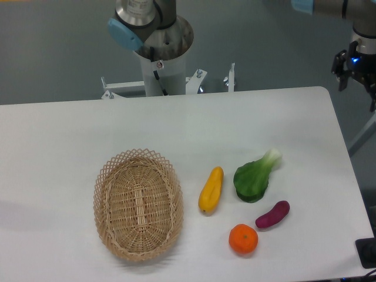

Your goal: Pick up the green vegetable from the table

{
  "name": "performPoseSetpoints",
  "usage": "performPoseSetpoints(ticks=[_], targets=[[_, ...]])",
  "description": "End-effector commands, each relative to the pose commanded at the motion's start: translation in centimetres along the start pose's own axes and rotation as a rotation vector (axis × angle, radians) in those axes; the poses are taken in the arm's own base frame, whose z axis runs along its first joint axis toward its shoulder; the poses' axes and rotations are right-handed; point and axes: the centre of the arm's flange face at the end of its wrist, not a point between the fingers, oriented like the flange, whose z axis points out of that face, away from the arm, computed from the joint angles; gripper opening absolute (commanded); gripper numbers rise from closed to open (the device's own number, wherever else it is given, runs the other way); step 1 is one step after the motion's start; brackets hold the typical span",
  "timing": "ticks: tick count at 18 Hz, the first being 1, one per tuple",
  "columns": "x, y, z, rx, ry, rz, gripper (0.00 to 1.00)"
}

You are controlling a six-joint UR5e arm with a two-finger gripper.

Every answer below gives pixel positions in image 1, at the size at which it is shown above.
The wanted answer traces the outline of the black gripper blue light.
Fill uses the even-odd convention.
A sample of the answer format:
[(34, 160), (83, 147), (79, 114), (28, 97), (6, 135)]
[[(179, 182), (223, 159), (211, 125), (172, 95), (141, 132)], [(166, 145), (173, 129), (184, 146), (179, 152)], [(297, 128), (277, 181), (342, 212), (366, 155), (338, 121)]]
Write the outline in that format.
[(360, 44), (352, 41), (349, 45), (348, 54), (342, 50), (334, 56), (331, 72), (337, 77), (338, 90), (343, 91), (351, 77), (365, 85), (365, 90), (371, 97), (370, 112), (375, 111), (375, 54), (365, 54), (357, 51)]

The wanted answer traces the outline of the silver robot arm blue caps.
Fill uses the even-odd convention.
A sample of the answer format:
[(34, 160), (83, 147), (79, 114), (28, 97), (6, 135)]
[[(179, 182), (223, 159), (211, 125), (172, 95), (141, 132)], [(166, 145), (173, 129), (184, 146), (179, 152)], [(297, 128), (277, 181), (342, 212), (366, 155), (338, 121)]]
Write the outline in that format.
[[(349, 78), (365, 87), (375, 110), (375, 1), (289, 1), (296, 11), (337, 16), (352, 22), (347, 50), (334, 57), (331, 71), (339, 90)], [(185, 54), (194, 33), (176, 13), (176, 1), (117, 1), (108, 31), (121, 47), (140, 59), (147, 96), (197, 93), (205, 74), (185, 77)]]

